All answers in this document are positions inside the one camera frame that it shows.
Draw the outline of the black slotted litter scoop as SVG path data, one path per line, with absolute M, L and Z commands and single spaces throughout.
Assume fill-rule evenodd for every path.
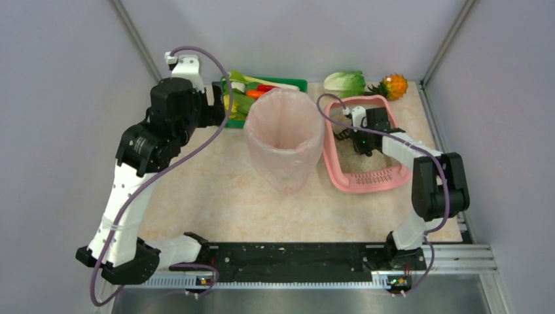
M 334 138 L 337 141 L 345 141 L 348 139 L 353 139 L 354 137 L 356 137 L 356 131 L 353 129 L 349 129 L 349 128 L 345 128 L 342 131 L 340 131 L 339 133 L 334 133 Z

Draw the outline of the pink plastic trash bag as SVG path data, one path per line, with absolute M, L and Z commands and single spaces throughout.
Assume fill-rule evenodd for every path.
M 243 127 L 251 165 L 283 194 L 304 188 L 323 151 L 325 122 L 306 93 L 276 88 L 251 106 Z

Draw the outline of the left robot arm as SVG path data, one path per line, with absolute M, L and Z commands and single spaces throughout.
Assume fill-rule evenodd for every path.
M 196 128 L 224 118 L 209 105 L 206 89 L 185 78 L 165 78 L 150 91 L 145 118 L 125 130 L 116 151 L 114 181 L 93 240 L 76 258 L 97 267 L 112 285 L 140 285 L 157 270 L 197 259 L 202 238 L 184 233 L 169 240 L 138 236 L 156 182 L 189 142 Z

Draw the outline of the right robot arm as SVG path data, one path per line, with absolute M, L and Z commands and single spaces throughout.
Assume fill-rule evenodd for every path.
M 428 234 L 470 206 L 463 159 L 456 152 L 431 149 L 394 128 L 385 108 L 356 106 L 350 116 L 355 128 L 351 137 L 358 152 L 367 156 L 381 152 L 412 173 L 413 212 L 387 235 L 383 257 L 383 263 L 391 268 L 411 266 L 418 261 Z

